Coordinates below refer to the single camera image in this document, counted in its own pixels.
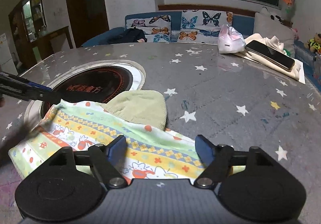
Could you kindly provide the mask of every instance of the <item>yellow star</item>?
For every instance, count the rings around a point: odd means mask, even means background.
[[[275,108],[276,110],[280,109],[280,106],[276,102],[271,102],[271,106]]]

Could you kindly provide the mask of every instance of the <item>smartphone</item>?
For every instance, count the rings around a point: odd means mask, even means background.
[[[249,42],[245,48],[253,53],[256,53],[270,62],[274,63],[275,65],[281,67],[282,69],[290,72],[293,68],[293,65],[295,63],[294,59],[290,58],[289,56],[280,53],[277,50],[274,50],[271,47],[268,47],[265,44],[262,44],[258,41],[251,41]]]

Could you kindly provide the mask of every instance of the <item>metal screw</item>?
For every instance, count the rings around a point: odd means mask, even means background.
[[[123,185],[124,182],[125,182],[124,179],[119,178],[119,177],[116,177],[116,178],[112,178],[112,179],[109,181],[109,184],[112,185],[112,186],[118,187],[118,186]]]
[[[213,184],[213,181],[209,178],[200,178],[197,180],[197,184],[202,187],[207,187]]]

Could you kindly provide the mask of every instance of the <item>black bag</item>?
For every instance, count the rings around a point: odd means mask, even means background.
[[[144,35],[144,31],[141,29],[129,28],[125,30],[120,35],[111,38],[108,40],[108,44],[121,44],[121,43],[137,43],[139,39],[144,39],[147,42],[147,39]]]

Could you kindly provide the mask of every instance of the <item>black phone screen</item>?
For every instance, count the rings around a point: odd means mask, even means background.
[[[268,47],[267,45],[264,45],[258,41],[251,41],[246,45],[246,48],[249,50],[253,50],[254,52],[259,53],[260,55],[266,56],[279,64],[285,66],[289,70],[292,69],[294,65],[294,60],[288,56],[286,56],[283,53],[280,53],[277,50],[272,49],[271,47]]]

